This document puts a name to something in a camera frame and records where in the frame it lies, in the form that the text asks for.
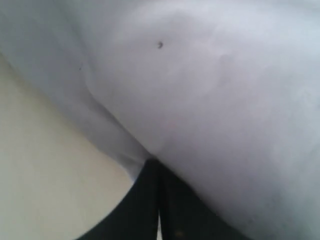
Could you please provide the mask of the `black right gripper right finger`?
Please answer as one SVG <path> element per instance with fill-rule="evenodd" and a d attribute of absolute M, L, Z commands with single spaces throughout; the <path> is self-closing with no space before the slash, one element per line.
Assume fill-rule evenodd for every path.
<path fill-rule="evenodd" d="M 163 240 L 243 240 L 244 235 L 209 209 L 196 193 L 160 162 L 158 202 Z"/>

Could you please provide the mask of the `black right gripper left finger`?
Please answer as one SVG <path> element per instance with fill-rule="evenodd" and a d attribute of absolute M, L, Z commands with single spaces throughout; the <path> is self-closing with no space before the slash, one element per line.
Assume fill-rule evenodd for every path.
<path fill-rule="evenodd" d="M 159 222 L 157 160 L 145 162 L 120 203 L 79 240 L 156 240 Z"/>

